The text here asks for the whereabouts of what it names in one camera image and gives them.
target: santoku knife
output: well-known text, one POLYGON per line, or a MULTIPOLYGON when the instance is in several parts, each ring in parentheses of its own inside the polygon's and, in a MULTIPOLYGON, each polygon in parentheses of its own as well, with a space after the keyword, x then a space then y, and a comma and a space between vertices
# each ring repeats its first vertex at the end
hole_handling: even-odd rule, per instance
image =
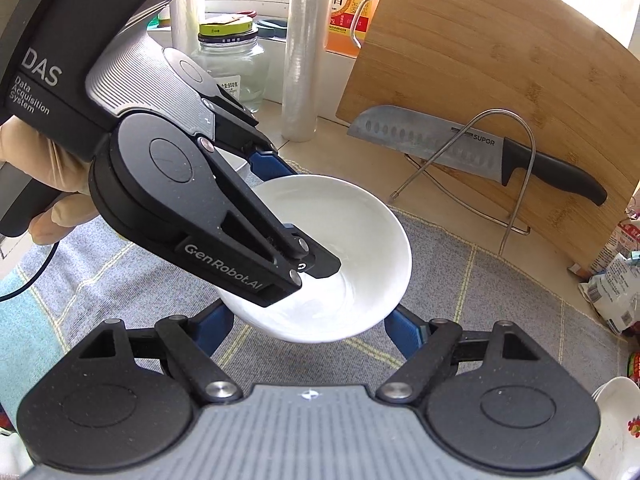
MULTIPOLYGON (((406 108, 380 105, 361 113, 347 133, 428 159, 462 127, 463 124, 406 108)), ((471 128, 441 154, 436 163, 506 186, 516 168, 527 169, 530 157, 529 146, 471 128)), ((550 186, 581 195, 596 205, 602 205, 607 199, 607 191, 589 173, 546 153, 536 152, 532 174, 550 186)))

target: gray cloth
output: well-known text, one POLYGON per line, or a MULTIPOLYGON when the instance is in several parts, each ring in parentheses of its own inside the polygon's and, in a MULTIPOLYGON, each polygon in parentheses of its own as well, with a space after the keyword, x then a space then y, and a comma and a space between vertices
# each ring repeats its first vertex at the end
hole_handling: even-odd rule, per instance
MULTIPOLYGON (((513 320, 588 390, 623 374, 626 341, 500 258, 438 226, 395 213, 414 258, 402 303, 418 316, 453 319, 469 330, 490 330, 498 319, 513 320)), ((24 282, 32 276, 47 251, 33 248, 2 283, 2 293, 15 288, 18 278, 24 282)), ((8 333, 0 360, 0 402, 15 416, 28 389, 106 318, 119 317, 130 328, 153 326, 171 314, 192 316, 215 299, 211 285, 95 219, 60 244, 29 293, 0 309, 8 333)), ((382 323, 340 342, 304 345, 269 338, 240 320, 213 358, 245 390, 253 383, 364 383, 375 389, 404 361, 382 323)))

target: bottle label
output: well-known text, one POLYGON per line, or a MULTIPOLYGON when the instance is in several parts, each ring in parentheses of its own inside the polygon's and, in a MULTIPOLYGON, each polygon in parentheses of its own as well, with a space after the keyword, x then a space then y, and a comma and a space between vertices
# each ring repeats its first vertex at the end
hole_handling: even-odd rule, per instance
POLYGON ((240 100, 240 76, 230 75, 227 77, 217 77, 216 83, 229 92, 236 100, 240 100))
MULTIPOLYGON (((329 22, 329 30, 338 34, 349 35, 351 23, 355 17, 355 12, 362 0, 331 0, 331 21, 329 22)), ((369 20, 371 13, 371 2, 365 5, 364 10, 360 14, 360 19, 356 25, 356 31, 362 32, 362 36, 369 28, 369 20)))

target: wood grain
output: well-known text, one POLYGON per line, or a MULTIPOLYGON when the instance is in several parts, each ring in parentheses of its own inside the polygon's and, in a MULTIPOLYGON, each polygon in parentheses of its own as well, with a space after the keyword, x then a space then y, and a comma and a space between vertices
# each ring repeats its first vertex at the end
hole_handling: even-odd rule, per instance
MULTIPOLYGON (((497 107, 523 117, 538 150, 607 189, 597 207, 532 177, 518 215, 583 267, 640 179, 640 62, 560 0, 381 0, 337 117, 379 104, 462 124, 497 107)), ((529 143, 502 116, 476 128, 529 143)), ((524 177, 517 170, 503 187, 443 169, 508 210, 524 177)))

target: human hand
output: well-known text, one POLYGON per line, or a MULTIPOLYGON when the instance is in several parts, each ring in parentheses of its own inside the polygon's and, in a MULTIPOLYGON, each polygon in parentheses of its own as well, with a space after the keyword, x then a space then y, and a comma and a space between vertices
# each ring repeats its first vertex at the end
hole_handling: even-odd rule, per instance
POLYGON ((89 166, 17 117, 0 125, 0 160, 47 186, 69 193, 36 216, 29 233, 37 245, 50 245, 76 226, 98 216, 89 196, 89 166))

